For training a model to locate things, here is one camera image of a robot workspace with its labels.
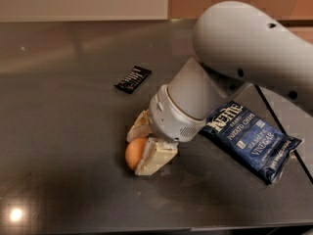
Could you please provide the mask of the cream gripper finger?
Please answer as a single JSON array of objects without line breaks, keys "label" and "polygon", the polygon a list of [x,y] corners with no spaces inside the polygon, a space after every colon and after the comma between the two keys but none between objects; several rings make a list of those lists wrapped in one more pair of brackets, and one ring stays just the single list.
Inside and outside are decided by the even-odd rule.
[{"label": "cream gripper finger", "polygon": [[145,146],[143,158],[139,161],[136,175],[153,175],[169,163],[178,153],[178,143],[150,137]]},{"label": "cream gripper finger", "polygon": [[149,122],[149,111],[144,110],[138,115],[134,124],[128,131],[126,141],[131,142],[136,138],[147,137],[152,133],[153,132]]}]

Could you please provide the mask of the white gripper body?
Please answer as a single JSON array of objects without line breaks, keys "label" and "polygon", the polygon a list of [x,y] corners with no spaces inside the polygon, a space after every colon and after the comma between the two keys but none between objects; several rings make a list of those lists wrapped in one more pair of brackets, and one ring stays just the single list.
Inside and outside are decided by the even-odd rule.
[{"label": "white gripper body", "polygon": [[149,105],[149,124],[156,137],[174,142],[190,142],[204,127],[205,120],[189,117],[170,98],[162,85]]}]

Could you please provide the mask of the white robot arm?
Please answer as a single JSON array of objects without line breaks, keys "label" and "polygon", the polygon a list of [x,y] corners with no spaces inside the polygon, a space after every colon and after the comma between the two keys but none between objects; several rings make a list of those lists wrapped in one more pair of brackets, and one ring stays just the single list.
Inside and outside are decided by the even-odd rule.
[{"label": "white robot arm", "polygon": [[194,27],[196,53],[151,99],[127,134],[145,139],[137,175],[152,175],[191,141],[209,113],[249,84],[313,111],[313,45],[250,6],[228,1],[208,8]]}]

